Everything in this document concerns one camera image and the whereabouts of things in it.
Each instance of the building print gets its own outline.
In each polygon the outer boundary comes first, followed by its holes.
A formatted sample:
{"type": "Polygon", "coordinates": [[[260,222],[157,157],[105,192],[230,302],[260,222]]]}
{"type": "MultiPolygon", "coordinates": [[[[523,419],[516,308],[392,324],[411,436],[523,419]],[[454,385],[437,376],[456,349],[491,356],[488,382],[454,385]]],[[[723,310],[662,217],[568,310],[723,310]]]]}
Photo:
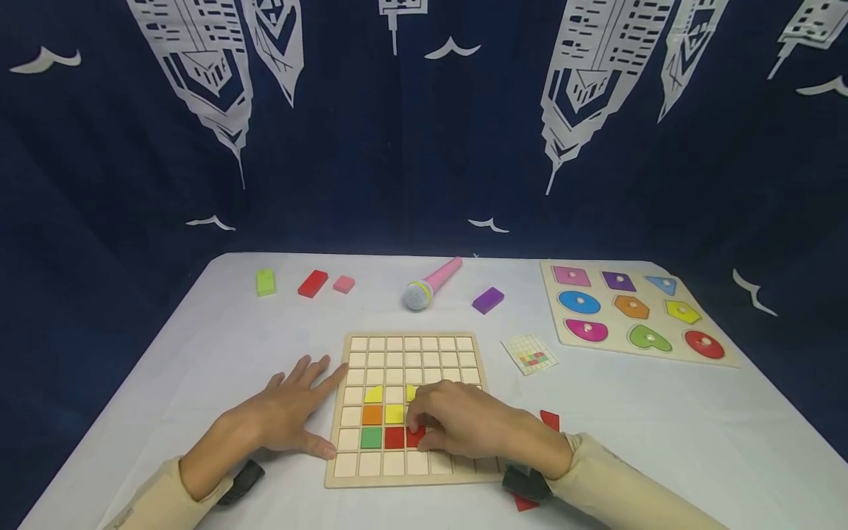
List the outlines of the building print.
{"type": "Polygon", "coordinates": [[[249,1],[253,13],[246,16],[256,52],[280,83],[288,104],[294,107],[294,88],[304,69],[300,0],[249,1]]]}
{"type": "Polygon", "coordinates": [[[570,0],[542,94],[542,137],[557,170],[616,113],[636,86],[675,0],[570,0]]]}
{"type": "Polygon", "coordinates": [[[826,50],[839,38],[848,23],[848,0],[804,0],[786,25],[778,43],[778,62],[768,74],[772,79],[780,65],[798,45],[826,50]]]}
{"type": "Polygon", "coordinates": [[[176,95],[241,165],[253,88],[233,2],[127,0],[176,95]]]}
{"type": "Polygon", "coordinates": [[[380,14],[388,17],[388,30],[392,32],[392,51],[398,54],[398,16],[401,14],[427,14],[427,0],[377,0],[380,14]]]}
{"type": "Polygon", "coordinates": [[[666,98],[661,121],[680,99],[706,45],[710,43],[728,0],[683,0],[666,37],[666,61],[662,65],[662,88],[666,98]]]}

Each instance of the purple piece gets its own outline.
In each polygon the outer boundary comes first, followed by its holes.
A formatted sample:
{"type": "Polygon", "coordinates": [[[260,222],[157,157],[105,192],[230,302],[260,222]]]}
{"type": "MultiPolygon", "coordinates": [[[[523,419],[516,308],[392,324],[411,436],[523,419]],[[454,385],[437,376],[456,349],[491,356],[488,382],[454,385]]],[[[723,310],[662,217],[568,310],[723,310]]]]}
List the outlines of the purple piece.
{"type": "Polygon", "coordinates": [[[631,293],[636,292],[636,286],[633,285],[633,280],[623,272],[601,272],[600,274],[604,277],[604,282],[606,282],[606,286],[610,289],[630,291],[631,293]]]}
{"type": "Polygon", "coordinates": [[[585,269],[576,269],[574,267],[560,267],[554,265],[554,278],[557,283],[566,285],[579,285],[583,287],[592,287],[592,282],[589,281],[589,275],[585,269]]]}
{"type": "Polygon", "coordinates": [[[478,296],[471,305],[474,309],[485,315],[491,311],[495,305],[500,304],[503,300],[504,294],[498,289],[491,287],[488,291],[478,296]]]}

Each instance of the left hand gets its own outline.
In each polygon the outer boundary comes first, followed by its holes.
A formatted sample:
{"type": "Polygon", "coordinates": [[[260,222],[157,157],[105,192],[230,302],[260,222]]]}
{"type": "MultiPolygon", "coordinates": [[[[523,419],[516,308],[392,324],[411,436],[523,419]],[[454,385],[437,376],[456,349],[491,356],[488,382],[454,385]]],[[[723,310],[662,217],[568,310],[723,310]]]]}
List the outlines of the left hand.
{"type": "Polygon", "coordinates": [[[228,410],[224,416],[236,418],[247,428],[254,444],[272,451],[297,450],[323,459],[336,457],[336,448],[325,438],[304,428],[313,412],[324,402],[348,373],[348,365],[339,366],[327,379],[312,387],[315,379],[330,365],[330,356],[310,363],[302,357],[286,377],[271,377],[265,390],[228,410]]]}

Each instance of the white table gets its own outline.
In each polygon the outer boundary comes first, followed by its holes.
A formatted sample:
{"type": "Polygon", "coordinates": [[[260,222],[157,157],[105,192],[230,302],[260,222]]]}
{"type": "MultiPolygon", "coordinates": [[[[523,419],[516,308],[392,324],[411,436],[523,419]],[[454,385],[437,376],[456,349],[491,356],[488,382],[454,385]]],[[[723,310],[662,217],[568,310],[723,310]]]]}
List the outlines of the white table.
{"type": "MultiPolygon", "coordinates": [[[[304,353],[329,354],[337,364],[349,331],[459,329],[477,334],[496,397],[559,413],[564,430],[591,432],[731,528],[845,527],[848,466],[748,360],[734,370],[561,346],[535,259],[466,259],[430,309],[405,310],[406,283],[443,262],[314,254],[214,260],[22,528],[99,527],[160,461],[185,452],[272,373],[304,353]],[[254,275],[265,267],[274,267],[278,292],[257,298],[254,275]],[[299,297],[313,269],[330,281],[315,299],[299,297]],[[331,288],[342,274],[356,280],[348,295],[331,288]],[[471,301],[492,286],[506,299],[480,315],[471,301]],[[560,364],[524,377],[499,344],[523,333],[539,335],[560,364]]],[[[310,426],[328,436],[331,422],[330,400],[310,426]]],[[[267,474],[251,494],[203,528],[595,526],[564,506],[518,513],[499,484],[328,490],[323,461],[286,455],[262,464],[267,474]]]]}

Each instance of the pink square piece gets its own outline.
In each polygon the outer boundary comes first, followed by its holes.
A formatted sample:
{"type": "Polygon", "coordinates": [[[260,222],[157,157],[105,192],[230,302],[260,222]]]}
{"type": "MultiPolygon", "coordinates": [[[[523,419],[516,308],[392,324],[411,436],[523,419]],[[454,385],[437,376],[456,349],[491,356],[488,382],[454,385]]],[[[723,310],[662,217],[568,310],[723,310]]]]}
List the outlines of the pink square piece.
{"type": "Polygon", "coordinates": [[[332,288],[335,291],[339,291],[340,293],[350,293],[350,289],[354,288],[356,282],[354,279],[349,276],[340,276],[335,283],[332,284],[332,288]]]}
{"type": "Polygon", "coordinates": [[[586,273],[585,269],[560,267],[558,265],[554,265],[553,269],[554,278],[556,278],[557,283],[592,287],[592,282],[589,281],[589,275],[586,273]]]}

